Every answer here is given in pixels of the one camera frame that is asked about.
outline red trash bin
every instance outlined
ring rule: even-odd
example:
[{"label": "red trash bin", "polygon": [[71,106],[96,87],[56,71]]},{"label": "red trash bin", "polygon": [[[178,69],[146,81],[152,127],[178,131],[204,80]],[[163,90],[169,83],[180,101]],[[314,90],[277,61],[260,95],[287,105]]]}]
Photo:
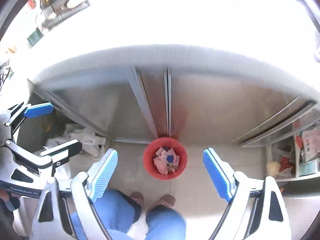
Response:
[{"label": "red trash bin", "polygon": [[[157,170],[153,159],[156,158],[156,151],[160,147],[167,147],[169,149],[173,148],[176,155],[180,156],[178,169],[175,172],[169,173],[168,175],[162,175]],[[180,174],[183,173],[188,163],[188,155],[182,144],[170,137],[161,137],[154,140],[148,145],[143,154],[143,164],[146,171],[156,179],[169,180],[175,179]]]}]

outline tiled floor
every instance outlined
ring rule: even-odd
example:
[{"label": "tiled floor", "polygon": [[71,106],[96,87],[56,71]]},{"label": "tiled floor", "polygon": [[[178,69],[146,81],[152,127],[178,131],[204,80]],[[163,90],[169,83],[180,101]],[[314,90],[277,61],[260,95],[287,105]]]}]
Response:
[{"label": "tiled floor", "polygon": [[[184,173],[172,181],[154,179],[144,170],[142,156],[147,146],[115,143],[110,145],[118,152],[118,166],[110,180],[109,188],[117,188],[129,195],[139,191],[144,195],[144,210],[165,194],[173,195],[175,209],[187,222],[187,238],[209,239],[217,226],[226,202],[219,198],[213,183],[202,163],[202,152],[208,146],[185,145],[188,165]],[[265,173],[265,159],[261,148],[238,148],[227,145],[213,146],[223,161],[229,162],[234,170],[243,171],[247,176],[262,179]],[[250,208],[240,226],[237,239],[242,239],[249,219]],[[144,239],[148,227],[144,214],[136,222],[129,235],[135,240]]]}]

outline brown shoe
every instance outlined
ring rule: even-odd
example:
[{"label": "brown shoe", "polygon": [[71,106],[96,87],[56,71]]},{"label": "brown shoe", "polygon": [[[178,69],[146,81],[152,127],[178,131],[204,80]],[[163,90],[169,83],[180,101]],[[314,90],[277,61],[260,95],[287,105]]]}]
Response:
[{"label": "brown shoe", "polygon": [[143,204],[143,195],[140,192],[134,191],[129,196],[132,198],[135,202],[137,202],[140,206]]},{"label": "brown shoe", "polygon": [[171,196],[171,195],[165,195],[165,196],[163,196],[162,198],[160,198],[157,203],[155,203],[154,205],[152,205],[152,206],[148,209],[148,211],[146,212],[146,214],[147,214],[151,209],[154,209],[154,208],[157,207],[157,206],[161,206],[161,205],[162,205],[162,206],[165,206],[165,207],[167,207],[167,208],[173,208],[175,204],[176,204],[176,199],[175,199],[173,196]]}]

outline cabinet door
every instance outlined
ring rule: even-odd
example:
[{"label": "cabinet door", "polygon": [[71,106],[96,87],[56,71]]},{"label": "cabinet door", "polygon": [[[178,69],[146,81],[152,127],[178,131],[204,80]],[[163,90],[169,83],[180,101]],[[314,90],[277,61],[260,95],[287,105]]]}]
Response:
[{"label": "cabinet door", "polygon": [[77,73],[50,85],[48,91],[112,139],[151,141],[155,136],[132,90],[129,72],[118,68]]},{"label": "cabinet door", "polygon": [[139,69],[159,137],[169,135],[166,68]]},{"label": "cabinet door", "polygon": [[[184,143],[228,143],[276,115],[297,96],[226,76],[172,69],[171,134]],[[304,100],[248,133],[257,135],[304,105]]]}]

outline person's leg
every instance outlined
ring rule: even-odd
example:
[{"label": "person's leg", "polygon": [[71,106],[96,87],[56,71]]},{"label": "person's leg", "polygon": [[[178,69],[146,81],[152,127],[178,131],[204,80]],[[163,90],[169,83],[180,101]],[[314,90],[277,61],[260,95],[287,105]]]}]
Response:
[{"label": "person's leg", "polygon": [[[114,229],[127,233],[141,214],[141,205],[119,190],[106,190],[102,198],[97,199],[93,205],[107,230]],[[86,239],[76,212],[71,214],[71,220],[77,237],[80,240]]]},{"label": "person's leg", "polygon": [[186,222],[172,209],[174,204],[175,198],[167,195],[147,212],[146,222],[149,231],[145,240],[186,239]]}]

